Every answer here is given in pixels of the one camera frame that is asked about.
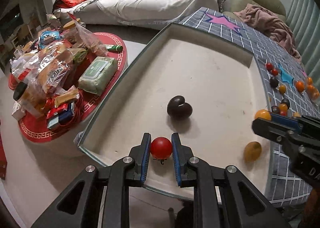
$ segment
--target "white tray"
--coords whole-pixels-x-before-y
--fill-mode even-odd
[[[169,100],[182,95],[193,107],[188,120],[172,122]],[[171,139],[212,166],[235,165],[264,194],[270,142],[255,135],[255,112],[267,106],[253,54],[231,42],[180,24],[164,28],[118,79],[96,111],[80,149],[102,165],[112,165],[139,145],[143,133],[152,140]],[[261,157],[243,161],[247,143],[262,145]],[[145,187],[179,198],[193,198],[192,188],[179,188],[172,156],[161,165],[150,157]]]

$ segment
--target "black lid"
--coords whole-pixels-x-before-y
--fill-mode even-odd
[[[13,93],[13,99],[15,101],[18,101],[25,92],[27,87],[28,85],[26,83],[20,82]]]

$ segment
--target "pink blanket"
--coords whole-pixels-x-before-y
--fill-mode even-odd
[[[276,14],[261,6],[247,4],[240,12],[233,12],[248,26],[255,28],[277,42],[299,63],[301,56],[295,49],[295,40],[290,28]]]

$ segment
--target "white floor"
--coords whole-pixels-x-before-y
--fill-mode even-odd
[[[144,48],[156,32],[143,32],[137,43],[134,33],[115,32],[127,46],[128,63]],[[87,166],[95,164],[89,157],[66,158],[22,140],[16,120],[11,116],[13,91],[0,71],[0,132],[8,161],[6,180],[0,182],[0,197],[20,227],[31,227],[34,221]],[[130,188],[130,227],[170,227],[167,210],[177,213],[182,203],[144,188]]]

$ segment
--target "green curtain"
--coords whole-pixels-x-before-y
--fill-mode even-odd
[[[292,0],[287,16],[306,73],[320,89],[320,11],[314,0]]]

